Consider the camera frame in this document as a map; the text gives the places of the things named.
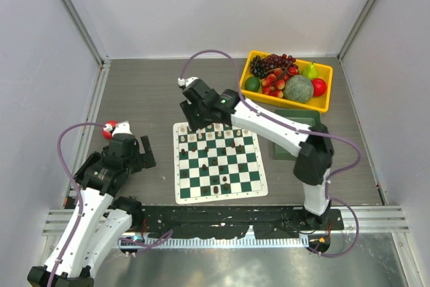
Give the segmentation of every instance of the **green square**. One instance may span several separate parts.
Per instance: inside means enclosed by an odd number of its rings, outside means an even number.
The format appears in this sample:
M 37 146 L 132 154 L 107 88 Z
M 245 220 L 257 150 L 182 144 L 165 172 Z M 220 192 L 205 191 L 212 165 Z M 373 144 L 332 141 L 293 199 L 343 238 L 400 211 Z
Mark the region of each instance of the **green square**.
M 251 191 L 251 182 L 246 181 L 245 183 L 241 183 L 242 192 L 250 192 Z
M 216 131 L 215 130 L 215 139 L 224 139 L 224 131 Z
M 249 178 L 251 179 L 251 181 L 259 181 L 260 173 L 258 171 L 250 171 Z
M 200 178 L 198 177 L 190 178 L 189 184 L 192 188 L 198 188 L 200 186 Z
M 187 169 L 179 170 L 179 178 L 188 178 L 188 177 L 189 177 L 189 171 Z
M 220 171 L 220 175 L 228 174 L 228 166 L 227 165 L 218 166 L 218 169 Z
M 180 161 L 184 161 L 184 160 L 188 159 L 188 152 L 187 151 L 185 152 L 184 155 L 182 155 L 181 151 L 179 151 L 178 153 L 179 153 L 179 160 Z
M 200 195 L 201 196 L 210 196 L 210 186 L 203 186 L 200 188 Z
M 227 185 L 227 190 L 224 185 L 221 185 L 221 194 L 231 194 L 231 186 Z
M 189 188 L 181 188 L 181 198 L 189 198 L 191 196 L 191 192 Z
M 245 145 L 253 145 L 254 144 L 253 137 L 252 136 L 243 137 L 243 143 Z
M 220 177 L 219 176 L 211 176 L 210 177 L 210 185 L 219 185 Z
M 248 164 L 239 164 L 239 173 L 246 173 L 248 172 Z
M 178 137 L 178 141 L 179 142 L 188 142 L 188 136 L 186 134 L 180 134 L 179 137 Z
M 199 158 L 206 158 L 207 156 L 208 156 L 208 153 L 207 152 L 205 152 L 204 150 L 199 150 L 198 151 L 198 156 L 199 156 Z
M 224 148 L 220 148 L 220 147 L 218 147 L 217 149 L 216 149 L 216 155 L 217 156 L 225 156 L 226 155 L 226 152 L 225 153 L 223 153 L 222 152 L 222 150 L 223 149 L 225 149 L 225 147 Z
M 230 183 L 240 183 L 239 174 L 230 174 Z
M 236 146 L 236 155 L 245 154 L 245 148 L 242 146 L 242 151 L 239 151 L 239 146 Z
M 202 168 L 199 168 L 199 176 L 209 176 L 209 167 L 204 171 Z
M 201 133 L 202 139 L 199 138 L 199 135 L 197 135 L 197 141 L 205 141 L 206 140 L 206 134 L 203 132 Z
M 235 137 L 235 138 L 242 137 L 242 131 L 243 131 L 242 129 L 234 129 L 234 130 L 233 130 L 233 137 Z
M 255 156 L 255 153 L 247 154 L 247 162 L 250 163 L 252 161 L 257 161 L 257 156 Z
M 190 159 L 188 161 L 189 168 L 198 168 L 199 167 L 199 160 L 198 159 Z
M 188 151 L 193 151 L 193 148 L 197 150 L 197 143 L 196 142 L 189 142 L 188 143 Z
M 215 130 L 214 130 L 214 124 L 210 124 L 209 126 L 207 126 L 207 127 L 205 128 L 205 130 L 206 130 L 206 132 L 215 131 Z
M 208 140 L 208 141 L 206 141 L 206 146 L 208 148 L 216 148 L 215 140 Z
M 227 163 L 229 165 L 237 164 L 237 157 L 236 157 L 236 155 L 227 156 Z
M 226 147 L 231 147 L 231 144 L 234 142 L 233 138 L 227 138 L 226 139 Z

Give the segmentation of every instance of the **white square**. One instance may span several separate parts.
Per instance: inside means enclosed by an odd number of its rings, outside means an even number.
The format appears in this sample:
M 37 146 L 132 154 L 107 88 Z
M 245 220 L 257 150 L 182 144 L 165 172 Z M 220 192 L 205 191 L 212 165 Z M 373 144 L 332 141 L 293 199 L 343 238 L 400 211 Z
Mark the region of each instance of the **white square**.
M 199 151 L 203 151 L 206 147 L 206 141 L 198 141 L 197 142 L 197 149 Z
M 236 156 L 236 158 L 237 158 L 237 163 L 238 164 L 243 164 L 243 163 L 247 162 L 247 156 L 245 154 L 238 154 Z
M 190 188 L 189 194 L 192 198 L 198 198 L 201 195 L 200 187 L 198 188 Z
M 218 166 L 209 166 L 209 175 L 210 176 L 220 175 L 220 170 Z
M 238 172 L 239 172 L 239 167 L 237 166 L 237 164 L 228 166 L 228 173 L 229 174 L 237 174 Z
M 225 130 L 224 131 L 224 138 L 225 139 L 230 139 L 230 138 L 233 138 L 234 136 L 233 136 L 233 131 L 232 130 Z
M 217 148 L 224 148 L 226 146 L 226 141 L 224 139 L 216 139 L 215 145 Z
M 209 186 L 210 185 L 210 178 L 209 176 L 201 176 L 200 178 L 200 186 Z
M 207 132 L 206 133 L 206 140 L 215 140 L 215 132 Z
M 186 142 L 179 143 L 179 154 L 181 153 L 182 149 L 184 149 L 185 151 L 188 151 L 188 144 Z
M 218 188 L 218 193 L 214 192 L 214 188 Z M 220 185 L 211 185 L 210 186 L 210 193 L 214 195 L 220 195 L 221 194 L 221 186 Z
M 181 178 L 181 181 L 179 183 L 179 186 L 181 188 L 189 188 L 190 184 L 189 184 L 189 178 Z
M 227 156 L 218 156 L 218 165 L 227 165 Z
M 239 173 L 239 181 L 241 181 L 241 183 L 251 181 L 251 179 L 249 178 L 249 173 Z
M 188 159 L 197 159 L 199 157 L 198 151 L 189 151 L 188 152 Z
M 241 193 L 242 192 L 242 186 L 240 183 L 231 183 L 230 189 L 232 193 Z
M 261 182 L 260 181 L 252 181 L 251 182 L 252 191 L 261 191 Z
M 239 145 L 243 146 L 245 144 L 242 137 L 235 138 L 234 143 L 236 144 L 236 146 L 239 146 Z
M 187 138 L 188 138 L 188 142 L 196 142 L 197 141 L 197 135 L 196 134 L 188 134 Z
M 179 169 L 189 169 L 188 159 L 184 159 L 182 161 L 179 161 Z
M 216 148 L 210 148 L 209 149 L 208 157 L 216 157 Z
M 245 145 L 245 152 L 246 154 L 254 153 L 255 152 L 254 145 Z
M 256 161 L 248 163 L 248 171 L 258 171 L 258 163 Z
M 231 147 L 226 147 L 226 155 L 231 156 L 236 154 L 236 149 Z
M 253 133 L 251 131 L 249 131 L 247 129 L 242 129 L 242 136 L 243 137 L 250 137 L 252 135 L 253 135 Z
M 208 166 L 209 160 L 207 158 L 199 158 L 199 167 L 203 167 L 203 164 Z
M 198 168 L 190 168 L 189 169 L 189 178 L 199 177 L 200 172 Z

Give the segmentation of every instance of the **red ball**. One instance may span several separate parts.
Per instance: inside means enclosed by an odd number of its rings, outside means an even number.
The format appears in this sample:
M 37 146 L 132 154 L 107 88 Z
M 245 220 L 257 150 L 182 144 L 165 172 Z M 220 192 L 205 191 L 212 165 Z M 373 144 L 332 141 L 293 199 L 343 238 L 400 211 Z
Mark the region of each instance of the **red ball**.
M 110 120 L 108 122 L 105 122 L 105 125 L 101 130 L 101 134 L 103 135 L 103 137 L 105 137 L 108 140 L 111 140 L 112 133 L 114 132 L 117 123 L 118 122 L 116 122 L 115 120 Z
M 327 90 L 327 84 L 323 79 L 313 79 L 312 84 L 314 85 L 314 97 L 322 96 Z

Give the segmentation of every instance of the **green melon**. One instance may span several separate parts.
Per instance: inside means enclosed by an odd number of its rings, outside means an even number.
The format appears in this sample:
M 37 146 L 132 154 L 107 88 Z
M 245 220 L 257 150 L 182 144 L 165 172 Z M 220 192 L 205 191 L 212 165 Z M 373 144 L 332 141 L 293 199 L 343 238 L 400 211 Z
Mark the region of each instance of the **green melon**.
M 284 97 L 291 101 L 305 104 L 314 95 L 314 86 L 307 77 L 296 75 L 287 81 Z

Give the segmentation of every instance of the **red apple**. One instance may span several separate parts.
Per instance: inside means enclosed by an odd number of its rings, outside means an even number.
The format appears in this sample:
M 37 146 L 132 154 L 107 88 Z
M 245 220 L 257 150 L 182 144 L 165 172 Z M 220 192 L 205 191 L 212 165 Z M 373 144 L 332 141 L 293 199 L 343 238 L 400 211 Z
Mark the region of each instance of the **red apple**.
M 313 79 L 312 84 L 314 85 L 314 97 L 322 96 L 327 90 L 327 84 L 323 79 Z

